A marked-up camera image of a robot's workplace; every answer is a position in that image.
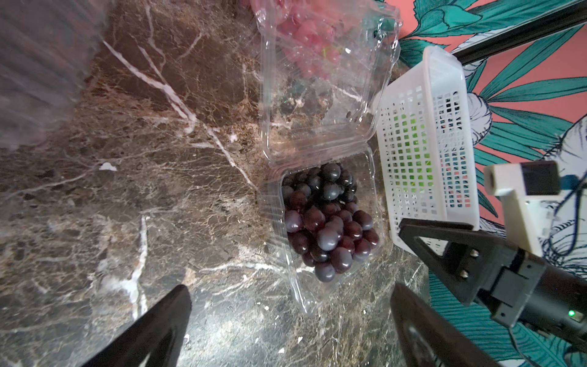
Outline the clear clamshell container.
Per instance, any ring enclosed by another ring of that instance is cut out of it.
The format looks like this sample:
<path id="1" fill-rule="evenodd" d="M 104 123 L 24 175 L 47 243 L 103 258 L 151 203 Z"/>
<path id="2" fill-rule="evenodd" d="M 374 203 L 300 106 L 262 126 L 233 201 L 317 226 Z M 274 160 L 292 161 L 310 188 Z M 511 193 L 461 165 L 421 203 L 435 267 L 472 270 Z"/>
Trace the clear clamshell container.
<path id="1" fill-rule="evenodd" d="M 79 101 L 112 1 L 1 3 L 1 147 L 37 145 Z"/>
<path id="2" fill-rule="evenodd" d="M 369 141 L 400 56 L 399 11 L 381 1 L 253 1 L 261 36 L 262 211 L 305 313 L 370 259 L 380 224 Z"/>

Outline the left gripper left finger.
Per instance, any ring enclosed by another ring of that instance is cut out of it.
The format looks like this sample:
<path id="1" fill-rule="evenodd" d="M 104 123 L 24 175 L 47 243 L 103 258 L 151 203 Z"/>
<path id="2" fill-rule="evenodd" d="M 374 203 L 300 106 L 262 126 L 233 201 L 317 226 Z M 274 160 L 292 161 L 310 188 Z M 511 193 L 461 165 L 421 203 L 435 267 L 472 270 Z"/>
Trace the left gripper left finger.
<path id="1" fill-rule="evenodd" d="M 191 310 L 190 292 L 179 284 L 85 365 L 177 365 Z"/>

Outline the white plastic perforated basket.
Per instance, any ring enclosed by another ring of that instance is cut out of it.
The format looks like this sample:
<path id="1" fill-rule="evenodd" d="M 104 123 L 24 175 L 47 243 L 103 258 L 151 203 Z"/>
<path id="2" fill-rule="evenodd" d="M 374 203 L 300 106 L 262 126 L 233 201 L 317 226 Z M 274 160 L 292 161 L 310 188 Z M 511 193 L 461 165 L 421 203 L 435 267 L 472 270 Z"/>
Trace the white plastic perforated basket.
<path id="1" fill-rule="evenodd" d="M 392 242 L 403 219 L 479 228 L 472 130 L 463 66 L 441 47 L 385 87 L 376 119 Z"/>

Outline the red grape bunch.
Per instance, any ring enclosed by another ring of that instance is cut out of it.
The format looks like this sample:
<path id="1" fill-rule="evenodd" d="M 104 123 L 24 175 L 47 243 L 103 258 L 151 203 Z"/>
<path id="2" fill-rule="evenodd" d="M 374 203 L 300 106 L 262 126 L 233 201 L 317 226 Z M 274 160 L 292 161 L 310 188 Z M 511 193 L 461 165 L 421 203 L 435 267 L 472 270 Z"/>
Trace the red grape bunch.
<path id="1" fill-rule="evenodd" d="M 305 79 L 330 79 L 340 61 L 335 40 L 344 29 L 340 1 L 270 1 L 281 49 Z"/>

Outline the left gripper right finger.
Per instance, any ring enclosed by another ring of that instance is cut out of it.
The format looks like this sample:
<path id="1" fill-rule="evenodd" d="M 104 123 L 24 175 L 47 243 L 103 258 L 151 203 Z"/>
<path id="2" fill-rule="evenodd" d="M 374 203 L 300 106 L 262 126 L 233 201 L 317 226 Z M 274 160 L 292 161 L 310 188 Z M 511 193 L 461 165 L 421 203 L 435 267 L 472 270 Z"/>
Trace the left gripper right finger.
<path id="1" fill-rule="evenodd" d="M 498 365 L 405 284 L 394 285 L 391 311 L 406 365 Z"/>

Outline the right black frame post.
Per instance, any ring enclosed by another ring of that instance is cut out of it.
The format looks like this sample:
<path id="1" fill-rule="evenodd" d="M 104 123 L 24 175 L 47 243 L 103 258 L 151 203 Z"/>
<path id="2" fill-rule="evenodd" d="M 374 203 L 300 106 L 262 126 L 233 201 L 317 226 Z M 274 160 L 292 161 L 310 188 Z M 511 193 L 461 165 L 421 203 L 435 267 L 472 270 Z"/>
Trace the right black frame post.
<path id="1" fill-rule="evenodd" d="M 468 65 L 585 23 L 586 1 L 574 1 L 452 54 L 461 64 Z"/>

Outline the green grape bunch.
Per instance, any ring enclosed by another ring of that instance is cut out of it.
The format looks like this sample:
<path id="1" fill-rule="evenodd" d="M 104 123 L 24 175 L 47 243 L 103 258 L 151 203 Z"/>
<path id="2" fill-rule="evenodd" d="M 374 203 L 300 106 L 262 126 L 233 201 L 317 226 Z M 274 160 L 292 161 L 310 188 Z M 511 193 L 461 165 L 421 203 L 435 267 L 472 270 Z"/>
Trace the green grape bunch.
<path id="1" fill-rule="evenodd" d="M 396 134 L 399 154 L 397 179 L 403 190 L 419 194 L 432 188 L 434 176 L 426 126 L 414 115 L 402 114 Z"/>

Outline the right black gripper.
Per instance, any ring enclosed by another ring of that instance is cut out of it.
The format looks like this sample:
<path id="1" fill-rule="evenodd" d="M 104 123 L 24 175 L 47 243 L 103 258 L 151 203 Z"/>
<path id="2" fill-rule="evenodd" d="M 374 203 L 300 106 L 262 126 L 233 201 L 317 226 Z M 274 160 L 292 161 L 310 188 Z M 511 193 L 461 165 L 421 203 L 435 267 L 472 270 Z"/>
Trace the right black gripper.
<path id="1" fill-rule="evenodd" d="M 503 327 L 525 324 L 586 351 L 586 280 L 466 223 L 403 219 L 403 242 L 463 305 Z"/>

